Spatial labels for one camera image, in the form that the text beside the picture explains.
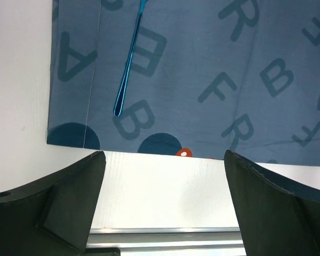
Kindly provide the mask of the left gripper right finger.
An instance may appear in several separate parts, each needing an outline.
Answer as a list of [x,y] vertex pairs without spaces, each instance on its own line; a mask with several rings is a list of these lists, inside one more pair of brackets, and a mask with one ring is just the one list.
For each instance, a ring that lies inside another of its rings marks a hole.
[[227,150],[224,166],[247,255],[320,255],[320,190]]

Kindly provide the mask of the blue letter placemat cloth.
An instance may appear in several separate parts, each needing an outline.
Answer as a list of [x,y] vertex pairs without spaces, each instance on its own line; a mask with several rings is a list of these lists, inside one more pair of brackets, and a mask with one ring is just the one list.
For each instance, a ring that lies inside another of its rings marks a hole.
[[47,142],[320,166],[320,1],[53,1]]

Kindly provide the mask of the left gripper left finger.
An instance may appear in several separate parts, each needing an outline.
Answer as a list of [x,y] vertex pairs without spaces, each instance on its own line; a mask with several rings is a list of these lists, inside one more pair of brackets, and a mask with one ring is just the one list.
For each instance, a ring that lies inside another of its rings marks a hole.
[[96,210],[106,156],[0,193],[0,255],[80,255]]

